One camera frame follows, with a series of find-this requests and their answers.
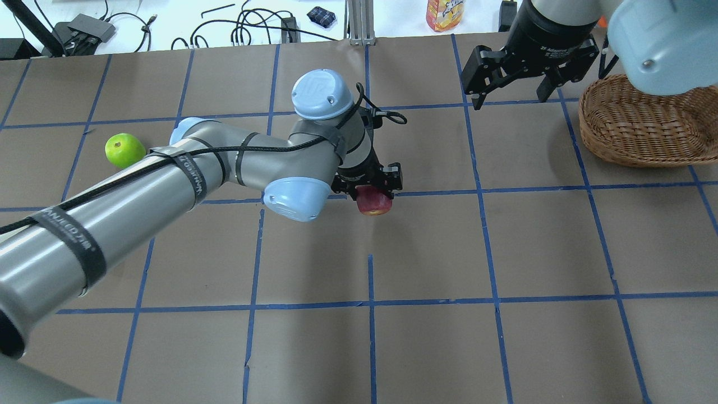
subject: white floor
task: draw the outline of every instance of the white floor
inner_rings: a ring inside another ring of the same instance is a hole
[[[91,17],[101,17],[105,13],[103,0],[38,0],[48,19],[56,22],[71,21],[78,14],[87,14]],[[32,0],[24,3],[43,21],[42,15]],[[168,50],[172,40],[176,37],[188,39],[192,31],[203,22],[211,19],[235,20],[241,10],[243,0],[236,0],[236,5],[220,11],[207,13],[201,18],[203,11],[219,6],[232,4],[231,0],[108,0],[110,13],[132,12],[147,20],[151,15],[157,14],[157,20],[152,24],[152,50]],[[462,22],[447,33],[468,32],[495,32],[498,29],[499,0],[465,0],[465,15]],[[337,22],[325,29],[311,22],[307,12],[315,6],[321,6],[337,15]],[[251,0],[246,9],[267,8],[274,11],[289,10],[297,18],[300,29],[332,37],[343,38],[345,20],[345,2],[343,0]],[[415,37],[424,35],[440,35],[432,31],[425,21],[426,0],[375,0],[374,23],[377,37]],[[249,19],[257,22],[256,16]],[[115,35],[100,45],[97,53],[132,52],[142,39],[141,23],[130,16],[117,16],[112,19],[117,28]],[[270,25],[279,26],[276,19],[270,20]],[[229,33],[232,24],[212,23],[198,31],[207,39],[211,47],[231,46]],[[266,44],[266,30],[250,28],[253,44]],[[27,39],[38,50],[42,48],[27,29],[24,31]],[[0,37],[21,37],[20,28],[13,20],[12,13],[0,6]],[[301,34],[302,42],[321,41],[323,39],[311,35]],[[271,32],[272,43],[279,42],[279,30]]]

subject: apple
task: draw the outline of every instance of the apple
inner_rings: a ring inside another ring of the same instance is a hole
[[[378,216],[391,209],[392,200],[373,185],[361,185],[357,190],[357,207],[366,216]]]
[[[115,166],[125,169],[147,154],[142,142],[129,133],[118,133],[105,143],[105,156]]]

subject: black pole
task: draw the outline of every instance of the black pole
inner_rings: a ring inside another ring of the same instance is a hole
[[[10,9],[12,14],[15,14],[22,24],[29,29],[30,32],[42,42],[43,45],[50,51],[50,54],[54,57],[63,56],[65,52],[62,49],[62,44],[57,38],[52,36],[52,33],[45,28],[44,25],[37,19],[30,9],[22,3],[22,0],[2,0],[3,4]]]

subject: orange snack bag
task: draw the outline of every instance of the orange snack bag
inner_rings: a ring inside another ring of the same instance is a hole
[[[464,15],[464,0],[429,0],[426,23],[436,32],[456,27]]]

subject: wicker basket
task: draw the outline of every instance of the wicker basket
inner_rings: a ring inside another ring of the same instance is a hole
[[[651,96],[625,75],[590,85],[579,103],[581,138],[608,162],[678,167],[718,162],[718,88]]]

